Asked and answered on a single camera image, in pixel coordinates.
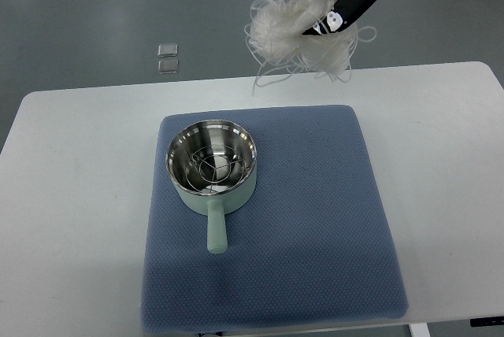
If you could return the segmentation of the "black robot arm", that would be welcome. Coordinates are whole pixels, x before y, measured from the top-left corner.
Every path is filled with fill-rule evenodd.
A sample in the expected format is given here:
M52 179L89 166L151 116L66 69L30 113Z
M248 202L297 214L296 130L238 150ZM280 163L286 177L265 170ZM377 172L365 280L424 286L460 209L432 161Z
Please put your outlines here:
M504 325L504 316L473 318L469 321L471 328L494 327Z

